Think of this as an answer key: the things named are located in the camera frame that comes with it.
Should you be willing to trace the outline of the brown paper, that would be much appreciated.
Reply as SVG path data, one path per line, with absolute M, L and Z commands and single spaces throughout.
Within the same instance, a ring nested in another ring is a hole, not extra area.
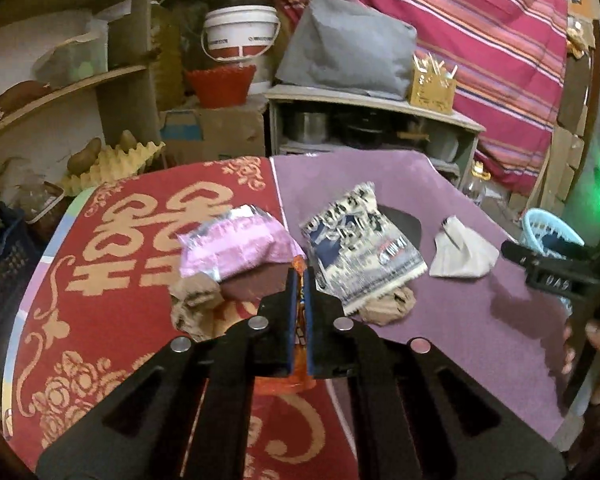
M 385 296 L 367 301 L 358 311 L 358 315 L 366 323 L 386 326 L 409 315 L 415 304 L 414 292 L 402 286 Z
M 224 301 L 221 287 L 207 274 L 180 278 L 169 287 L 171 323 L 195 342 L 214 337 L 214 311 Z

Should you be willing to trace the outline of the purple towel mat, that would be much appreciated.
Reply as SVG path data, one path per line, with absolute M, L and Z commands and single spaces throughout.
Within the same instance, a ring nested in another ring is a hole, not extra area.
M 455 216 L 494 246 L 507 233 L 430 164 L 410 151 L 345 150 L 272 159 L 280 203 L 294 238 L 300 226 L 328 204 L 372 182 L 378 203 L 411 214 L 422 225 L 419 251 L 434 258 L 434 238 Z M 424 274 L 411 281 L 412 313 L 378 328 L 381 337 L 405 342 L 424 336 L 488 389 L 543 438 L 562 426 L 560 301 L 529 288 L 524 270 L 500 259 L 477 281 Z

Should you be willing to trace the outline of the red striped cloth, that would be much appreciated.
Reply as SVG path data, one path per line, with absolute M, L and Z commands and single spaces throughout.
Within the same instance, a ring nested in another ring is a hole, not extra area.
M 358 0 L 417 30 L 419 52 L 457 70 L 454 107 L 486 129 L 477 157 L 527 195 L 556 124 L 566 71 L 567 0 Z M 309 0 L 280 0 L 298 22 Z

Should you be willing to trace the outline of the white plastic bucket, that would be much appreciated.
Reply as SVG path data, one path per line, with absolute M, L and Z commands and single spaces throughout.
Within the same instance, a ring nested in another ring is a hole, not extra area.
M 249 93 L 262 94 L 272 87 L 272 49 L 279 33 L 274 6 L 226 6 L 206 14 L 200 45 L 215 65 L 254 66 Z

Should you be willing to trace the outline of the grey storage cabinet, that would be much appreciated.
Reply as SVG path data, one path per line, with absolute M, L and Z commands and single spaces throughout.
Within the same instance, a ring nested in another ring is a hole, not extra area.
M 456 188 L 469 178 L 479 136 L 486 131 L 456 110 L 443 114 L 336 90 L 276 84 L 265 97 L 274 155 L 346 148 L 415 151 Z

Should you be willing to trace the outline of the wooden utensil holder box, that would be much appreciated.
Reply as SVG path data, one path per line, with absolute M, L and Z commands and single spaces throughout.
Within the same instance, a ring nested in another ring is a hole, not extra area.
M 411 106 L 451 115 L 458 67 L 453 66 L 449 70 L 444 61 L 438 61 L 428 53 L 424 56 L 414 54 L 413 68 L 413 82 L 408 96 Z

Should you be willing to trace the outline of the white tissue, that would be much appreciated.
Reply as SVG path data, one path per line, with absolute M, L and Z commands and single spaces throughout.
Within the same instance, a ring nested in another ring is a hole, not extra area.
M 433 278 L 478 280 L 489 274 L 500 251 L 459 218 L 446 218 L 434 238 L 436 253 L 429 268 Z

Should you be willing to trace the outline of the clear bottle yellow cap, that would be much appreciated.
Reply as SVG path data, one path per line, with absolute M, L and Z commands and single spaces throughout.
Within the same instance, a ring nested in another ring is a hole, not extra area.
M 463 194 L 475 205 L 480 206 L 486 196 L 486 184 L 491 180 L 491 174 L 482 162 L 475 160 L 471 164 L 470 175 L 465 182 Z

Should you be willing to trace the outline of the red gold patterned cloth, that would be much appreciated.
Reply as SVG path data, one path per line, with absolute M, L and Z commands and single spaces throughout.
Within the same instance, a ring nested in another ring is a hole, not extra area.
M 180 278 L 185 234 L 254 205 L 280 223 L 272 162 L 246 156 L 103 184 L 83 193 L 56 232 L 23 299 L 3 408 L 10 446 L 31 469 L 42 452 L 178 335 L 169 286 Z M 282 290 L 286 264 L 222 286 L 213 336 Z M 253 397 L 244 479 L 357 479 L 334 387 Z

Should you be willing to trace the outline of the wooden wall shelf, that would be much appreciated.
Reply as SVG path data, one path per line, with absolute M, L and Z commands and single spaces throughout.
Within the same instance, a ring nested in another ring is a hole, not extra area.
M 0 162 L 64 169 L 88 141 L 156 142 L 150 0 L 0 0 Z

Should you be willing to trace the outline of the red plastic basket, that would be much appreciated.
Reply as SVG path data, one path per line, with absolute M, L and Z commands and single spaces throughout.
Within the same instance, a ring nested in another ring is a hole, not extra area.
M 245 104 L 256 71 L 254 65 L 227 65 L 210 70 L 191 70 L 184 76 L 200 106 L 217 110 Z

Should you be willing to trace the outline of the pink foil wrapper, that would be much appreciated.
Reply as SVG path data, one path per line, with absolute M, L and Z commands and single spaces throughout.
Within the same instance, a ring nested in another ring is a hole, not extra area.
M 182 278 L 203 273 L 221 283 L 265 263 L 304 257 L 300 245 L 268 212 L 242 205 L 178 236 Z

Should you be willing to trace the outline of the yellow egg tray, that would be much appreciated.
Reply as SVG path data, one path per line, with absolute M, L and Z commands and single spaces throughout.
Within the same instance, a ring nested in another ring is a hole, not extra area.
M 97 188 L 105 183 L 117 182 L 143 174 L 152 163 L 159 159 L 166 144 L 137 144 L 127 153 L 116 146 L 105 146 L 97 156 L 94 164 L 83 174 L 75 176 L 66 174 L 57 183 L 67 196 L 77 196 L 87 188 Z

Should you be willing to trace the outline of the grey fabric cover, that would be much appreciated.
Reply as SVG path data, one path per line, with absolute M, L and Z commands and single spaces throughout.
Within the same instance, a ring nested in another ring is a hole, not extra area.
M 402 101 L 417 29 L 353 0 L 310 0 L 276 78 L 284 84 Z

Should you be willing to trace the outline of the orange snack wrapper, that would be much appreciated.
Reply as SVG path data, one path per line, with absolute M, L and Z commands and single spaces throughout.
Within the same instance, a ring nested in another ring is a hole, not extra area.
M 257 396 L 290 396 L 315 387 L 315 380 L 308 372 L 308 354 L 306 353 L 306 308 L 304 307 L 304 272 L 308 270 L 306 259 L 294 256 L 291 266 L 296 272 L 297 299 L 294 300 L 296 324 L 294 324 L 294 367 L 288 377 L 257 377 L 254 393 Z

